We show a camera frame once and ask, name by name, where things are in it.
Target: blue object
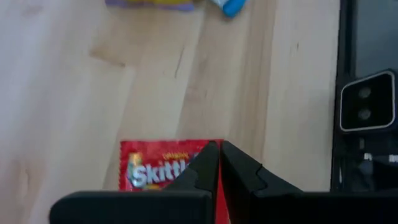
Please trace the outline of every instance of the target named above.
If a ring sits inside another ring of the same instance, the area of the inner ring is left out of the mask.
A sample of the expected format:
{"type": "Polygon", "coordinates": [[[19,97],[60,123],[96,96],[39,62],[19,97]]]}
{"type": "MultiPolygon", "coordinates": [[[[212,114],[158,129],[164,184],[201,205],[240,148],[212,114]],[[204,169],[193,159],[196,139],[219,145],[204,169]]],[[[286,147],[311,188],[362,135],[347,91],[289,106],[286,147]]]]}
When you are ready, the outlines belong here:
{"type": "Polygon", "coordinates": [[[229,0],[223,6],[223,12],[226,16],[233,18],[243,8],[246,0],[229,0]]]}

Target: yellow package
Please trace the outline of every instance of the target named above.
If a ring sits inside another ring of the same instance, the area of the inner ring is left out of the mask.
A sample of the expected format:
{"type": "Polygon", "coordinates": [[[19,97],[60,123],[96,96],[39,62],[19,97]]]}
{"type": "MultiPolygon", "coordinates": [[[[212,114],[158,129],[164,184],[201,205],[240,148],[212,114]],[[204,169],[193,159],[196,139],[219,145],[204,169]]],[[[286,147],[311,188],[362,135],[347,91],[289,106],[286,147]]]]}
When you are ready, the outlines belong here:
{"type": "Polygon", "coordinates": [[[181,11],[193,10],[191,0],[105,0],[109,6],[119,7],[143,7],[156,6],[163,9],[177,9],[181,11]]]}

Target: white outline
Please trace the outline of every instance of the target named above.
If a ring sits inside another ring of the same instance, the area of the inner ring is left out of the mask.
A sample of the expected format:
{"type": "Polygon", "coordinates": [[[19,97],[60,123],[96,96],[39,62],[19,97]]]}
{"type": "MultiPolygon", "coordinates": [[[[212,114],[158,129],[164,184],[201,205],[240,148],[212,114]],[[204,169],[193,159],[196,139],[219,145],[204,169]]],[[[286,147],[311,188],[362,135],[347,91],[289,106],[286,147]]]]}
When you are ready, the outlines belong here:
{"type": "Polygon", "coordinates": [[[351,132],[351,131],[366,131],[366,130],[387,128],[390,125],[392,125],[393,122],[396,120],[396,104],[395,104],[395,102],[396,102],[395,76],[390,70],[379,72],[379,73],[377,73],[375,75],[371,75],[369,77],[366,77],[366,78],[357,80],[355,82],[349,83],[349,84],[347,84],[347,85],[345,85],[343,87],[343,89],[341,90],[341,93],[340,93],[340,129],[342,131],[344,131],[344,132],[351,132]],[[351,85],[354,85],[354,84],[369,80],[371,78],[376,78],[376,77],[381,76],[381,75],[390,75],[391,78],[392,78],[392,82],[391,82],[391,85],[392,85],[392,120],[391,120],[391,122],[388,123],[387,125],[382,125],[382,126],[370,126],[370,127],[365,127],[365,128],[352,128],[352,129],[343,128],[342,125],[341,125],[341,108],[343,106],[343,92],[344,92],[344,89],[349,87],[349,86],[351,86],[351,85]]]}

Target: camera lens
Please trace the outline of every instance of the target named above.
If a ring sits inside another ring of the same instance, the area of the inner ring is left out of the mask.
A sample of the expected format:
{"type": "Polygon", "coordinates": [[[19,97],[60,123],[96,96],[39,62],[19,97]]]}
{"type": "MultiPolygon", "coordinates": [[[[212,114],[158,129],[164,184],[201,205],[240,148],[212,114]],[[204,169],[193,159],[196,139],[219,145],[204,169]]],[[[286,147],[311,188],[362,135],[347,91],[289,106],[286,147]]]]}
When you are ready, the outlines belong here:
{"type": "Polygon", "coordinates": [[[369,109],[361,109],[358,113],[358,117],[361,120],[367,120],[371,117],[372,112],[369,109]]]}
{"type": "Polygon", "coordinates": [[[365,99],[368,98],[371,93],[372,90],[369,87],[364,87],[359,91],[358,96],[362,99],[365,99]]]}

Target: wood grain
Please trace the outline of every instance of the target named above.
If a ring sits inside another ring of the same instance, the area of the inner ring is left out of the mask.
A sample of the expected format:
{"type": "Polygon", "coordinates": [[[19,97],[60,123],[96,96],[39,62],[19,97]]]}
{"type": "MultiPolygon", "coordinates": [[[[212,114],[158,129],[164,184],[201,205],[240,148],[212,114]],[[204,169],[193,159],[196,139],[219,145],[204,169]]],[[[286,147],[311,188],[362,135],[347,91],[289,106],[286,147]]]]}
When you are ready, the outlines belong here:
{"type": "Polygon", "coordinates": [[[233,20],[0,2],[0,223],[46,223],[77,190],[116,189],[121,139],[224,138],[328,190],[338,0],[252,0],[233,20]]]}

